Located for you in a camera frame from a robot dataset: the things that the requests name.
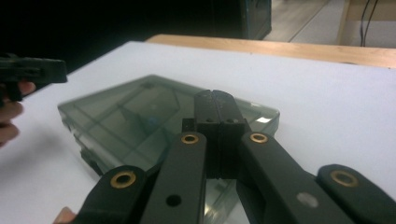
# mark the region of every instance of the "human hand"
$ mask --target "human hand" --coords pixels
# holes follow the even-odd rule
[[[32,82],[22,81],[18,85],[23,95],[35,90],[35,84]],[[23,111],[20,103],[11,102],[8,98],[3,99],[3,101],[4,106],[0,107],[0,147],[3,147],[9,140],[18,135],[19,130],[12,124],[11,120]]]
[[[74,214],[70,208],[64,207],[62,211],[59,213],[59,215],[55,218],[55,221],[53,221],[53,224],[65,224],[73,221],[73,219],[76,217],[76,214]]]

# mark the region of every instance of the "black plastic part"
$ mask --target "black plastic part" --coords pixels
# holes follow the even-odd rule
[[[141,224],[203,223],[205,149],[206,139],[200,133],[176,137],[149,196]]]
[[[357,171],[327,165],[317,181],[356,223],[396,223],[396,202]]]
[[[103,171],[100,169],[97,161],[92,158],[91,152],[87,149],[82,149],[80,151],[81,158],[98,174],[103,175]]]
[[[195,132],[195,119],[183,119],[181,123],[181,131],[183,133],[186,132]]]
[[[224,91],[213,91],[219,113],[220,173],[223,179],[236,179],[240,160],[238,146],[245,133],[245,119],[242,117],[233,96]]]
[[[224,91],[201,91],[194,96],[196,131],[207,138],[207,178],[235,179],[237,147],[247,129],[235,99]]]
[[[252,134],[242,137],[240,155],[265,199],[263,223],[353,223],[273,137],[258,143]]]
[[[206,177],[220,178],[219,115],[212,91],[201,91],[194,96],[196,132],[207,140]]]
[[[4,84],[11,101],[22,100],[18,87],[20,81],[37,84],[64,83],[67,81],[66,74],[65,62],[61,60],[18,58],[11,54],[8,58],[0,57],[0,83]]]
[[[244,206],[250,224],[263,224],[265,214],[265,200],[248,173],[246,166],[241,166],[240,176],[236,181],[236,191]]]
[[[21,101],[22,95],[18,82],[4,82],[7,91],[7,97],[10,101]]]
[[[161,166],[162,164],[159,163],[146,171],[146,185],[138,197],[138,201],[136,203],[138,206],[134,207],[134,215],[131,217],[131,221],[129,223],[140,223],[140,218],[143,216],[143,212],[145,211],[146,205],[149,201],[149,196],[151,195],[158,174],[160,173]]]
[[[121,172],[133,172],[135,182],[126,188],[116,189],[111,179]],[[143,170],[133,166],[121,166],[110,170],[90,192],[73,224],[112,223],[126,224],[140,216],[134,210],[141,206],[139,197],[147,181]]]

